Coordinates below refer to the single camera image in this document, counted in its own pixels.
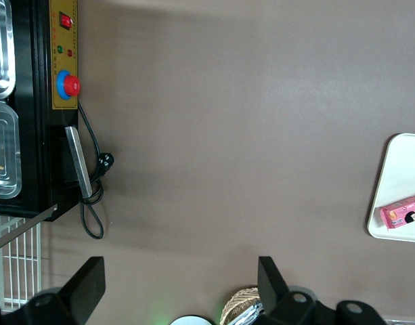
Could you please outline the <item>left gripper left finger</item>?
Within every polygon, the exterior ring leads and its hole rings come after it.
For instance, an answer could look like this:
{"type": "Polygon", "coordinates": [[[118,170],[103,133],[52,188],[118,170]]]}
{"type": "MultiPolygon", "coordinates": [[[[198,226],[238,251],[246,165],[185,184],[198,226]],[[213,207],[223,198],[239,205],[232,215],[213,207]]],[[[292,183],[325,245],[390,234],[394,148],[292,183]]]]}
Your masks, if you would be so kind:
{"type": "Polygon", "coordinates": [[[44,290],[23,308],[27,324],[86,324],[106,291],[103,257],[91,257],[61,288],[44,290]]]}

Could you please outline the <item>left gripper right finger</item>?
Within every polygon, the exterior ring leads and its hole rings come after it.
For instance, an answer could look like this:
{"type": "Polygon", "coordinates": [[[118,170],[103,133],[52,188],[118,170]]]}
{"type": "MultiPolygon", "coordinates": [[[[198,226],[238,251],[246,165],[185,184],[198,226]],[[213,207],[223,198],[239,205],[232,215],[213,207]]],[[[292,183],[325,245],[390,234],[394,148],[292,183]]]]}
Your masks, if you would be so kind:
{"type": "Polygon", "coordinates": [[[264,309],[258,324],[334,324],[334,311],[312,290],[287,285],[271,257],[259,257],[257,288],[264,309]]]}

